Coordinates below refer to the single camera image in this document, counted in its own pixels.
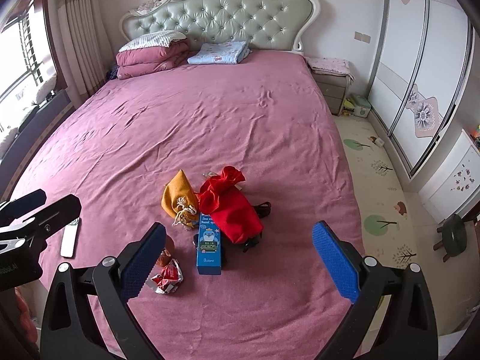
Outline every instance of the nightstand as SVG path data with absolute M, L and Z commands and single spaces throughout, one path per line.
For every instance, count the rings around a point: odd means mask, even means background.
M 343 110 L 343 104 L 350 86 L 349 76 L 330 76 L 328 74 L 311 74 L 315 79 L 323 97 L 328 104 L 332 115 L 339 116 Z

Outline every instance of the nightstand drawer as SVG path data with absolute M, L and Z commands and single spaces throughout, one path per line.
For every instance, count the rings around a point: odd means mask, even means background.
M 343 99 L 337 99 L 335 97 L 325 96 L 325 101 L 327 102 L 328 109 L 333 115 L 337 115 L 340 111 L 340 107 L 342 106 Z
M 343 99 L 345 95 L 345 88 L 342 88 L 340 86 L 335 86 L 335 85 L 330 85 L 330 84 L 324 84 L 321 82 L 318 82 L 318 87 L 322 91 L 322 94 L 324 96 L 330 96 L 330 97 L 335 97 L 337 99 Z
M 341 86 L 343 88 L 345 88 L 348 85 L 350 80 L 346 76 L 330 76 L 328 74 L 316 74 L 316 73 L 312 73 L 311 75 L 313 76 L 314 80 L 317 81 L 318 83 L 336 85 L 336 86 Z

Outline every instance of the blue box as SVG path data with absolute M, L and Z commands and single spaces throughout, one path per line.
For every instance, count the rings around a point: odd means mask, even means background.
M 222 274 L 220 229 L 210 215 L 200 214 L 198 232 L 197 269 L 201 275 Z

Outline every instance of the white patterned pillow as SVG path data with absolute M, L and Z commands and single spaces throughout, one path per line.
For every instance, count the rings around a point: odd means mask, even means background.
M 180 41 L 186 38 L 185 34 L 173 30 L 152 32 L 150 34 L 140 35 L 138 38 L 131 40 L 118 52 L 121 53 L 122 51 L 155 46 L 170 47 L 170 43 L 173 41 Z
M 3 158 L 18 134 L 18 128 L 8 128 L 0 132 L 0 158 Z
M 56 84 L 57 73 L 43 81 L 39 86 L 30 86 L 24 96 L 29 96 L 32 99 L 32 105 L 42 104 L 47 95 L 55 89 Z

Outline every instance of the electrical outlet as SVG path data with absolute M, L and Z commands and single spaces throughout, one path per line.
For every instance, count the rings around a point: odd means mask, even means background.
M 371 42 L 371 37 L 369 35 L 362 34 L 360 32 L 356 32 L 356 31 L 355 31 L 355 36 L 353 38 L 358 40 L 358 41 L 365 42 L 365 43 L 370 43 Z

